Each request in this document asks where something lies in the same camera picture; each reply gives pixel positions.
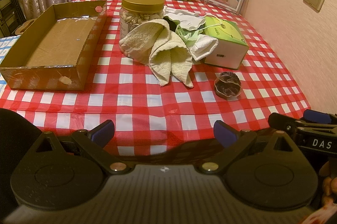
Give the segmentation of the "person's right hand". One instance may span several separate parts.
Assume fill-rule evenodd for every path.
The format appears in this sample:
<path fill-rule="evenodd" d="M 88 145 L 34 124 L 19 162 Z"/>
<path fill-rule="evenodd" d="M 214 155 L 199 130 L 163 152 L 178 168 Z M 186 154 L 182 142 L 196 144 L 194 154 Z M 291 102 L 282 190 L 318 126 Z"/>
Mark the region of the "person's right hand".
<path fill-rule="evenodd" d="M 326 162 L 319 170 L 319 176 L 324 177 L 322 183 L 322 205 L 328 206 L 336 200 L 336 178 L 331 176 L 330 162 Z"/>

